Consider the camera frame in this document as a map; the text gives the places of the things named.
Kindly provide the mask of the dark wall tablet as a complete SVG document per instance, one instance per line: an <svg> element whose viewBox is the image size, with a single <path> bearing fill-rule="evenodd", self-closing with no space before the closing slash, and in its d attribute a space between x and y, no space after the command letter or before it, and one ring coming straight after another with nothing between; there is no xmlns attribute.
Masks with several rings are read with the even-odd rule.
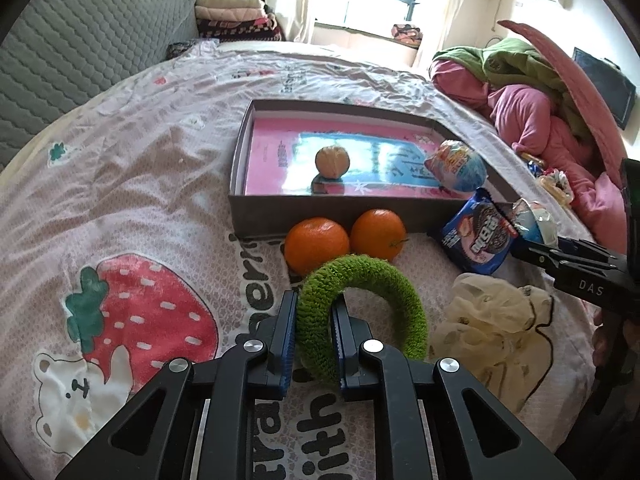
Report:
<svg viewBox="0 0 640 480"><path fill-rule="evenodd" d="M579 48L574 49L573 60L600 92L616 125L624 130L636 102L636 86L609 60L600 60Z"/></svg>

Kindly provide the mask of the cream sheer hair scrunchie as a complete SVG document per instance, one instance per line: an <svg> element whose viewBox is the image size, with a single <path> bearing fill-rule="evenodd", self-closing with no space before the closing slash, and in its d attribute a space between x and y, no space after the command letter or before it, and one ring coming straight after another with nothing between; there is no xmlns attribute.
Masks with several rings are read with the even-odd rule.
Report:
<svg viewBox="0 0 640 480"><path fill-rule="evenodd" d="M544 333L553 321L553 297L473 273L459 275L451 293L428 340L428 357L457 360L518 414L553 364L553 344Z"/></svg>

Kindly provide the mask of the grey quilted headboard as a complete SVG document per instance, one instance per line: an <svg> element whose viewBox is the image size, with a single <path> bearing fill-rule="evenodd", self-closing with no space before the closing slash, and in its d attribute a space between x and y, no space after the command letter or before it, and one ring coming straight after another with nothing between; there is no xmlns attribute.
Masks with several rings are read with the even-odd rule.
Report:
<svg viewBox="0 0 640 480"><path fill-rule="evenodd" d="M1 163L195 38L195 0L30 0L1 44Z"/></svg>

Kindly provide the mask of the green blanket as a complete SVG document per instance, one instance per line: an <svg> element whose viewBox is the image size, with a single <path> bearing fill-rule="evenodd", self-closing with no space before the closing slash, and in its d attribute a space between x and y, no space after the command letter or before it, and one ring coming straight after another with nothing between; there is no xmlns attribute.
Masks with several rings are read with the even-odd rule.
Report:
<svg viewBox="0 0 640 480"><path fill-rule="evenodd" d="M558 107L560 117L581 141L592 138L577 92L588 81L585 72L570 58L547 60L523 39L508 37L491 47L457 46L434 55L432 67L445 62L464 68L481 84L500 89L508 84L525 84L544 93Z"/></svg>

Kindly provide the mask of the blue oreo cookie packet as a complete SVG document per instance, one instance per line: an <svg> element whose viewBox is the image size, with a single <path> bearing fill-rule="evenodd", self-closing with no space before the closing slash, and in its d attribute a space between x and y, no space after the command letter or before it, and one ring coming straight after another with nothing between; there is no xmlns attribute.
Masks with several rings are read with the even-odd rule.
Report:
<svg viewBox="0 0 640 480"><path fill-rule="evenodd" d="M478 188L438 236L442 250L463 272L482 275L502 266L517 238L486 188Z"/></svg>

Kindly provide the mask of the dark shallow cardboard box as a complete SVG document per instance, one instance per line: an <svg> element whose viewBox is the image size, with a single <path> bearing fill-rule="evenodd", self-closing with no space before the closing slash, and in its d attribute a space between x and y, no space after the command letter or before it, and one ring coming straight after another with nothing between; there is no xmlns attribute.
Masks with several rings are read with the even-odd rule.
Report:
<svg viewBox="0 0 640 480"><path fill-rule="evenodd" d="M254 100L250 102L243 117L238 140L233 153L229 183L229 202L233 231L239 237L258 238L283 235L292 226L308 218L323 217L350 228L356 219L370 209L388 209L401 218L409 232L439 230L458 213L474 192L465 193L461 200L444 198L411 197L364 197L345 195L311 196L246 196L239 192L235 175L239 140L253 120L259 116L284 118L318 118L356 122L402 122L415 126L427 126L440 133L445 140L460 138L440 122L426 117L410 115L392 110L381 110L350 104L294 101ZM518 199L514 188L498 174L484 159L488 177L482 188L486 188L492 200L500 206L509 207Z"/></svg>

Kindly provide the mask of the pink floral bag on sill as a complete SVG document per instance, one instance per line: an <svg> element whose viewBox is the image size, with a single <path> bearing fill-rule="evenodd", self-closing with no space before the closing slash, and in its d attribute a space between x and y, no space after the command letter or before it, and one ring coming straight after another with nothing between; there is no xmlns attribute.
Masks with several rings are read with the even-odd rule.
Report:
<svg viewBox="0 0 640 480"><path fill-rule="evenodd" d="M422 42L423 34L419 27L409 23L395 24L392 27L393 40L408 47L418 48Z"/></svg>

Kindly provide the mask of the snack packets pile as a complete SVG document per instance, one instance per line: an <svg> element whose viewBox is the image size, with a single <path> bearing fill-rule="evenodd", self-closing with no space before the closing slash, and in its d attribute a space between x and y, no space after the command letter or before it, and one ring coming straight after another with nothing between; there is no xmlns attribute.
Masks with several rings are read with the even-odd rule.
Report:
<svg viewBox="0 0 640 480"><path fill-rule="evenodd" d="M529 172L542 188L561 206L570 206L575 195L563 171L548 167L542 159L528 153L521 153L520 159L524 160Z"/></svg>

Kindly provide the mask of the tan walnut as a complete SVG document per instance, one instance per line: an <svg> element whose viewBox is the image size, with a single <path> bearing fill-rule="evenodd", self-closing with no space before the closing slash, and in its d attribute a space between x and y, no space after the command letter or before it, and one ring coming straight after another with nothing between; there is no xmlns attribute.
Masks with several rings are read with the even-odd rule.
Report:
<svg viewBox="0 0 640 480"><path fill-rule="evenodd" d="M325 146L314 158L318 173L322 178L337 180L349 170L350 159L347 151L339 145Z"/></svg>

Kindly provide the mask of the white blue surprise egg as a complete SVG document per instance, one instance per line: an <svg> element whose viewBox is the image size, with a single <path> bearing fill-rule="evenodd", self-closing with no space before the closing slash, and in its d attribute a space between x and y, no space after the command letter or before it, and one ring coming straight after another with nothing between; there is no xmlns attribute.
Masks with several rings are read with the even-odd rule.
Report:
<svg viewBox="0 0 640 480"><path fill-rule="evenodd" d="M547 208L520 198L512 207L511 221L526 240L551 247L559 245L558 229Z"/></svg>

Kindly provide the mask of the orange tangerine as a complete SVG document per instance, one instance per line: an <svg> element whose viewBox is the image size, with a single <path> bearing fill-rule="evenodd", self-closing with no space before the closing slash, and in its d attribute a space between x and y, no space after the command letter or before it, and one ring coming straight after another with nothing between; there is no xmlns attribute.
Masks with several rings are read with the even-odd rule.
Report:
<svg viewBox="0 0 640 480"><path fill-rule="evenodd" d="M364 212L350 231L350 249L354 254L393 261L408 240L404 222L388 209Z"/></svg>
<svg viewBox="0 0 640 480"><path fill-rule="evenodd" d="M311 274L325 263L349 252L347 232L327 218L316 217L297 223L284 240L285 261L299 276Z"/></svg>

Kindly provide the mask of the blue surprise egg toy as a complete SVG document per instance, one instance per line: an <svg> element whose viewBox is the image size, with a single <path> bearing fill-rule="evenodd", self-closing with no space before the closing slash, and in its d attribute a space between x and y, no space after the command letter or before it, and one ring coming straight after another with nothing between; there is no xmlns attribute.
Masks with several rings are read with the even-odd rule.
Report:
<svg viewBox="0 0 640 480"><path fill-rule="evenodd" d="M425 167L443 188L461 193L481 188L488 177L480 155L458 140L442 141L427 157Z"/></svg>

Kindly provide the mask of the pink strawberry print bedsheet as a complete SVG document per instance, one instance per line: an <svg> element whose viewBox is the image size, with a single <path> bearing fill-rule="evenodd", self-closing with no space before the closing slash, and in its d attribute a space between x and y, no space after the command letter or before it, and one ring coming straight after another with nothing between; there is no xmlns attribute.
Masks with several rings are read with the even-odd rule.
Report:
<svg viewBox="0 0 640 480"><path fill-rule="evenodd" d="M297 53L198 51L39 133L1 178L1 432L52 479L173 356L208 360L278 310L278 242L241 242L228 200L258 99L424 116L553 205L485 119L424 78Z"/></svg>

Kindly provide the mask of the pink bundled duvet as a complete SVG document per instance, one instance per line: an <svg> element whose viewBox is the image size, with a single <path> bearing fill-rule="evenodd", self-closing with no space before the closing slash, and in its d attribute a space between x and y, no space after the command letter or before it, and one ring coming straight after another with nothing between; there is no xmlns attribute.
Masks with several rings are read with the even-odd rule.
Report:
<svg viewBox="0 0 640 480"><path fill-rule="evenodd" d="M626 254L627 221L620 188L599 167L597 147L574 136L544 92L526 84L493 89L449 60L434 62L431 77L440 92L488 119L516 154L533 155L548 168L563 171L574 193L570 206L596 242Z"/></svg>

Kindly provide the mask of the stack of folded blankets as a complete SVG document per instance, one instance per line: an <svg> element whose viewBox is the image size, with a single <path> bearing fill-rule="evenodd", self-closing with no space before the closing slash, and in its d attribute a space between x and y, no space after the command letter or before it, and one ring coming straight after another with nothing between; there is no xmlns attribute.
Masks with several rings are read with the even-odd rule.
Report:
<svg viewBox="0 0 640 480"><path fill-rule="evenodd" d="M264 0L196 0L198 36L219 42L284 41L276 14Z"/></svg>

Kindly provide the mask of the green knitted hair scrunchie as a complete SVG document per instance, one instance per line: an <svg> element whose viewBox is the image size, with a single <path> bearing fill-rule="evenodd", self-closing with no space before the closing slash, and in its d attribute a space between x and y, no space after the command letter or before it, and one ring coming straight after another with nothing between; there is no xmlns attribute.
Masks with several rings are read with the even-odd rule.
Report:
<svg viewBox="0 0 640 480"><path fill-rule="evenodd" d="M303 366L314 379L338 386L330 336L330 307L345 295L349 313L370 322L409 359L427 355L428 324L418 293L396 266L365 255L324 264L305 278L296 308L296 344Z"/></svg>

